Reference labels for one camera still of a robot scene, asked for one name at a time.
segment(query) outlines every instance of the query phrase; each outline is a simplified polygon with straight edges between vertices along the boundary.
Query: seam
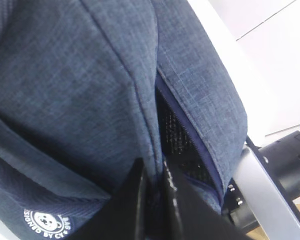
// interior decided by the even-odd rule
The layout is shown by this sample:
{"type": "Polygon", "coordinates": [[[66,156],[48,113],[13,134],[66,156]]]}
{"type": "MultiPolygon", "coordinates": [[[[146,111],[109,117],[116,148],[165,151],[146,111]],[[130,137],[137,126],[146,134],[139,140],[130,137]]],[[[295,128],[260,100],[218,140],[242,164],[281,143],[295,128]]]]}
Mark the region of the seam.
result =
{"type": "Polygon", "coordinates": [[[89,14],[89,16],[92,19],[93,23],[98,28],[98,30],[100,31],[100,33],[104,37],[105,41],[108,43],[109,47],[111,48],[112,52],[115,54],[116,58],[122,64],[124,70],[127,72],[128,76],[131,78],[131,80],[133,82],[133,87],[134,87],[134,90],[135,90],[135,96],[136,96],[136,99],[137,99],[137,102],[138,102],[138,106],[140,108],[140,112],[142,114],[142,118],[143,118],[144,124],[145,124],[145,126],[147,128],[148,137],[149,137],[150,142],[151,142],[151,148],[152,148],[152,152],[153,152],[153,156],[154,156],[154,163],[155,163],[155,175],[156,175],[156,178],[157,178],[156,180],[159,181],[158,166],[157,166],[157,161],[156,161],[156,159],[158,158],[158,156],[157,156],[157,153],[155,151],[155,141],[154,141],[154,139],[153,139],[153,137],[152,137],[152,135],[151,135],[151,133],[149,131],[149,129],[150,129],[149,125],[150,124],[148,123],[147,118],[145,116],[145,110],[142,108],[140,96],[139,96],[138,89],[137,89],[136,80],[132,76],[131,72],[129,71],[128,67],[124,63],[123,59],[120,57],[120,54],[117,52],[117,50],[115,49],[115,47],[112,45],[110,39],[108,38],[107,34],[103,30],[103,28],[101,27],[101,25],[99,24],[99,22],[93,17],[93,15],[90,12],[88,6],[82,0],[78,0],[78,2],[81,4],[82,8],[89,14]]]}
{"type": "MultiPolygon", "coordinates": [[[[172,68],[173,73],[179,78],[179,76],[176,74],[176,71],[174,70],[173,66],[171,64],[169,64],[169,65],[172,68]]],[[[180,106],[181,106],[182,110],[184,111],[185,115],[189,118],[189,121],[192,123],[193,127],[198,132],[200,138],[202,139],[202,142],[204,143],[205,147],[209,151],[209,154],[211,155],[214,166],[216,167],[217,171],[219,171],[221,169],[221,166],[218,164],[218,161],[216,161],[217,160],[217,157],[216,157],[217,155],[216,155],[213,147],[210,145],[209,141],[207,141],[206,138],[204,137],[202,131],[198,127],[197,121],[192,117],[192,115],[188,111],[185,111],[185,103],[182,101],[182,98],[178,94],[178,91],[176,91],[175,88],[172,85],[169,84],[169,81],[168,81],[168,78],[166,77],[165,71],[163,71],[163,69],[161,69],[160,67],[158,67],[157,69],[158,69],[158,72],[160,73],[162,79],[167,84],[168,88],[173,89],[173,92],[172,92],[173,94],[177,94],[177,96],[178,96],[178,98],[176,98],[177,102],[180,104],[180,106]]],[[[219,178],[221,179],[222,188],[223,188],[224,184],[226,184],[226,183],[224,183],[224,179],[220,176],[220,174],[219,174],[219,178]]]]}

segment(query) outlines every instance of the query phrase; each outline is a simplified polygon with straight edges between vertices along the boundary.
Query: black plastic part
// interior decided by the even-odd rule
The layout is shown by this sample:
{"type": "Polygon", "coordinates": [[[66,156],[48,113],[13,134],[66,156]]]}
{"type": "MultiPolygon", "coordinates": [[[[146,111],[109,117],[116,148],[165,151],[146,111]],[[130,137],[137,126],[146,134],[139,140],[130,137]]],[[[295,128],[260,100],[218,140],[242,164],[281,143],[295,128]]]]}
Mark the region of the black plastic part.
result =
{"type": "MultiPolygon", "coordinates": [[[[258,155],[260,162],[283,193],[287,202],[296,209],[292,200],[300,197],[300,132],[296,131],[259,149],[258,155]]],[[[226,214],[234,225],[247,233],[258,227],[259,224],[238,188],[235,189],[234,192],[228,191],[226,194],[224,209],[227,210],[226,214]],[[243,200],[243,204],[234,206],[234,199],[238,197],[243,200]]]]}
{"type": "Polygon", "coordinates": [[[144,163],[137,159],[112,199],[67,240],[144,240],[147,179],[144,163]]]}
{"type": "Polygon", "coordinates": [[[164,209],[169,240],[249,240],[213,211],[188,184],[174,156],[165,161],[164,209]]]}
{"type": "Polygon", "coordinates": [[[230,181],[229,185],[232,185],[233,188],[232,191],[227,191],[225,195],[222,215],[229,218],[229,220],[244,233],[248,233],[257,228],[259,223],[246,201],[244,201],[244,197],[233,179],[230,181]],[[237,198],[243,200],[240,207],[237,198]]]}

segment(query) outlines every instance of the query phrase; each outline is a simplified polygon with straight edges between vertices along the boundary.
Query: silver bar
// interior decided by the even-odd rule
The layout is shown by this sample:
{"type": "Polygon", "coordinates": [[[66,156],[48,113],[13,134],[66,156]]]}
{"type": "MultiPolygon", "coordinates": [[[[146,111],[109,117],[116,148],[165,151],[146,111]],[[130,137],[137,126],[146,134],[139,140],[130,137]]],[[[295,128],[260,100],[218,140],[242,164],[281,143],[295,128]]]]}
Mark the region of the silver bar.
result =
{"type": "Polygon", "coordinates": [[[233,179],[270,240],[300,240],[300,222],[247,146],[233,179]]]}

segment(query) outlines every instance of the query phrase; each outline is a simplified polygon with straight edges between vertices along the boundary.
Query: mesh panel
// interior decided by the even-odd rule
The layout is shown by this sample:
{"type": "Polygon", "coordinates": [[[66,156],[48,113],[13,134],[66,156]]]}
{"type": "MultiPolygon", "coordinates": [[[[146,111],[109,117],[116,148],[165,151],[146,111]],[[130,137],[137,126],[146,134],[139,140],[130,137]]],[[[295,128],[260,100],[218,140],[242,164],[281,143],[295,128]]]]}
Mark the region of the mesh panel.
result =
{"type": "Polygon", "coordinates": [[[182,154],[184,157],[177,159],[183,173],[215,188],[213,180],[187,132],[160,92],[156,90],[155,94],[163,154],[166,157],[182,154]]]}

